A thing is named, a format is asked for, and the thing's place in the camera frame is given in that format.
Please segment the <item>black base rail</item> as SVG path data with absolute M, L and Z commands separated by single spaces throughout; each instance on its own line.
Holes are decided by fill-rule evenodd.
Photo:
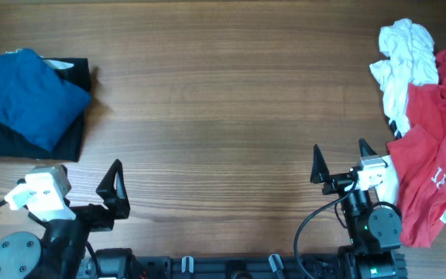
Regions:
M 141 278 L 304 278 L 292 257 L 228 257 L 194 258 L 186 256 L 139 257 Z M 394 267 L 371 261 L 363 267 L 365 273 L 352 263 L 342 263 L 333 254 L 318 254 L 304 258 L 303 265 L 315 278 L 408 278 L 407 263 L 397 254 Z

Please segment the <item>white garment under black stack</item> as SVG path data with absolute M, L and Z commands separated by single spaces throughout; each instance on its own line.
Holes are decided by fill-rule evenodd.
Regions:
M 44 57 L 41 57 L 43 59 L 43 62 L 51 67 L 54 70 L 67 70 L 74 66 L 73 63 L 63 62 L 59 60 L 51 60 L 51 59 L 45 59 Z

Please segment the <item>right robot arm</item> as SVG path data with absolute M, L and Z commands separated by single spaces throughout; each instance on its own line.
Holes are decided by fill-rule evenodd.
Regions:
M 386 201 L 373 202 L 369 189 L 385 180 L 388 163 L 364 140 L 359 140 L 360 158 L 349 171 L 331 174 L 318 145 L 310 182 L 322 184 L 323 195 L 337 195 L 351 244 L 338 248 L 334 262 L 336 278 L 406 278 L 401 247 L 402 213 Z

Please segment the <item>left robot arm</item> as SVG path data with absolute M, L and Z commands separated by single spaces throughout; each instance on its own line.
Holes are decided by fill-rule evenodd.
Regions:
M 122 162 L 115 160 L 96 188 L 102 204 L 72 207 L 70 190 L 65 166 L 38 166 L 5 196 L 10 209 L 27 209 L 45 232 L 14 232 L 0 240 L 0 278 L 141 278 L 132 250 L 94 250 L 88 240 L 129 217 Z

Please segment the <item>white t-shirt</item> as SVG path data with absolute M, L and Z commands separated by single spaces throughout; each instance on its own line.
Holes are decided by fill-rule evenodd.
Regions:
M 400 19 L 380 29 L 379 51 L 386 59 L 370 64 L 369 69 L 383 93 L 383 111 L 398 140 L 410 131 L 409 86 L 439 82 L 434 41 L 422 25 Z

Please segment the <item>folded black garment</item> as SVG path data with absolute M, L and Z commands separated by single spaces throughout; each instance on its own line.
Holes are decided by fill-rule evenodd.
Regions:
M 85 58 L 0 54 L 0 157 L 78 161 L 90 90 Z

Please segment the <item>red t-shirt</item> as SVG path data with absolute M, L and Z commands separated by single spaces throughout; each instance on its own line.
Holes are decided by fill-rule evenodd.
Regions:
M 409 86 L 411 128 L 387 145 L 400 181 L 404 246 L 429 247 L 446 225 L 446 50 L 436 61 L 439 83 Z

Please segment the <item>blue polo shirt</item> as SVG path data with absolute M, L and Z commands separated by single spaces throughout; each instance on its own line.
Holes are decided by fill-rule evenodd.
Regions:
M 91 96 L 30 49 L 0 54 L 0 124 L 51 151 Z

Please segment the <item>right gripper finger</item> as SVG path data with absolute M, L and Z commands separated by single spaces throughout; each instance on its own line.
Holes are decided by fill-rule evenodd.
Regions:
M 365 139 L 359 139 L 359 150 L 361 157 L 377 156 L 378 153 L 365 141 Z
M 330 172 L 324 160 L 320 147 L 315 144 L 313 147 L 313 163 L 310 173 L 310 183 L 320 184 L 329 180 Z

